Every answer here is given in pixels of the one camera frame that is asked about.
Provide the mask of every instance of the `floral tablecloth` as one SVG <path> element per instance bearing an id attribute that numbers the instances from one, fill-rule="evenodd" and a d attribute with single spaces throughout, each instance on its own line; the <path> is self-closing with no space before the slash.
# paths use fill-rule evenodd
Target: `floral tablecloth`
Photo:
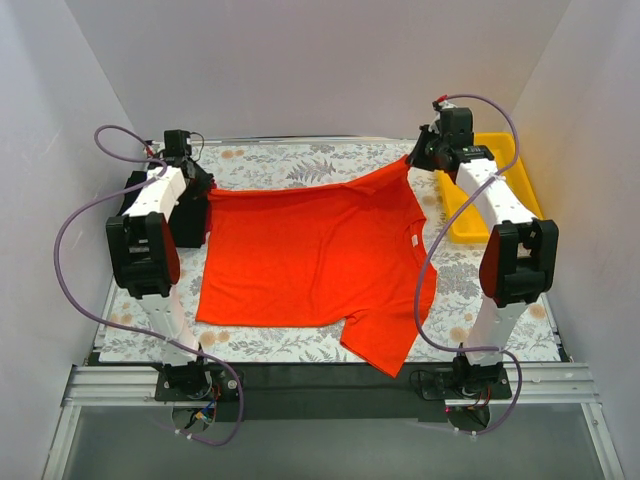
<path id="1" fill-rule="evenodd" d="M 200 164 L 215 175 L 220 188 L 231 190 L 310 187 L 352 180 L 408 153 L 412 142 L 310 143 L 207 146 Z M 427 216 L 428 247 L 444 224 L 435 175 L 412 169 L 411 186 Z M 435 341 L 457 345 L 468 335 L 480 309 L 478 266 L 482 245 L 443 242 L 433 260 L 438 290 L 426 331 Z M 360 362 L 340 346 L 343 321 L 322 328 L 215 327 L 195 323 L 206 246 L 181 249 L 178 292 L 189 327 L 205 351 L 231 362 Z M 126 291 L 117 289 L 109 317 L 126 325 L 149 328 L 142 309 Z M 508 345 L 523 361 L 560 359 L 547 312 L 542 303 L 529 306 Z M 452 354 L 435 350 L 420 337 L 408 361 L 450 361 Z M 107 328 L 100 349 L 103 362 L 159 362 L 161 344 L 145 335 Z"/>

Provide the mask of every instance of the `white wall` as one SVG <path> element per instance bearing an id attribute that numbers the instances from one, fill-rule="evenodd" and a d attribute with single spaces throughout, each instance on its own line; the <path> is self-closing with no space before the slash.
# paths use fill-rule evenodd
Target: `white wall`
<path id="1" fill-rule="evenodd" d="M 627 478 L 640 478 L 640 3 L 573 0 L 515 109 L 560 227 L 550 301 L 587 361 Z"/>
<path id="2" fill-rule="evenodd" d="M 511 109 L 568 3 L 67 0 L 140 133 L 209 138 L 414 138 L 460 91 Z"/>
<path id="3" fill-rule="evenodd" d="M 53 240 L 72 210 L 123 184 L 130 167 L 99 154 L 92 134 L 129 121 L 63 0 L 0 1 L 0 58 L 0 478 L 35 479 L 71 364 L 95 331 L 55 281 Z M 62 255 L 70 287 L 96 312 L 110 278 L 109 207 L 71 227 Z"/>

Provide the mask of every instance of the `shirt sleeve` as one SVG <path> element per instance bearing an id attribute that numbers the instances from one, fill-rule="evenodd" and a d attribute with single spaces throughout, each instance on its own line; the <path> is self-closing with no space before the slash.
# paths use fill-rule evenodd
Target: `shirt sleeve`
<path id="1" fill-rule="evenodd" d="M 427 318 L 435 292 L 436 271 L 429 265 L 420 296 L 420 318 Z M 392 302 L 347 317 L 340 343 L 395 378 L 417 335 L 411 298 L 411 301 Z"/>

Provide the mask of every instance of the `yellow bin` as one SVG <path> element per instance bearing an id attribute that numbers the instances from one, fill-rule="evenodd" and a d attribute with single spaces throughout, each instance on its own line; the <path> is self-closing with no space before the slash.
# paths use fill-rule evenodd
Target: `yellow bin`
<path id="1" fill-rule="evenodd" d="M 509 163 L 515 151 L 513 136 L 509 133 L 477 133 L 475 135 L 475 144 L 485 145 L 491 150 L 498 168 L 504 167 Z M 454 185 L 449 175 L 443 172 L 437 172 L 437 175 L 440 191 L 442 192 L 444 211 L 447 214 L 447 218 L 451 218 L 451 215 L 469 197 Z M 529 177 L 522 163 L 522 157 L 518 158 L 516 164 L 507 170 L 504 176 L 507 179 L 507 184 L 523 205 L 535 213 L 538 218 L 542 218 L 542 212 L 533 194 Z M 455 243 L 486 243 L 489 240 L 489 230 L 476 207 L 471 205 L 453 223 L 449 229 L 449 236 Z"/>

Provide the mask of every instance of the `table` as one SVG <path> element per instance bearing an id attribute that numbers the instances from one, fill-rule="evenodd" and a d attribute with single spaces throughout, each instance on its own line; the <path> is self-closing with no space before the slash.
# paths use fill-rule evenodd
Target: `table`
<path id="1" fill-rule="evenodd" d="M 207 145 L 200 164 L 215 175 L 220 188 L 231 190 L 299 188 L 352 180 L 409 153 L 413 141 L 251 142 Z M 445 222 L 434 174 L 412 169 L 409 180 L 427 217 L 423 236 L 431 245 Z M 455 346 L 464 341 L 481 304 L 478 267 L 484 245 L 444 241 L 433 260 L 438 270 L 437 294 L 426 331 L 436 342 Z M 203 349 L 229 362 L 362 362 L 340 345 L 344 321 L 322 328 L 216 327 L 195 323 L 206 246 L 179 249 L 178 293 L 189 328 Z M 508 349 L 522 361 L 559 361 L 552 313 L 544 299 L 530 305 L 518 321 Z M 146 315 L 125 290 L 114 288 L 108 300 L 110 320 L 149 328 Z M 99 332 L 101 362 L 160 362 L 161 342 L 113 328 Z M 420 337 L 407 361 L 451 361 L 453 354 L 427 345 Z"/>

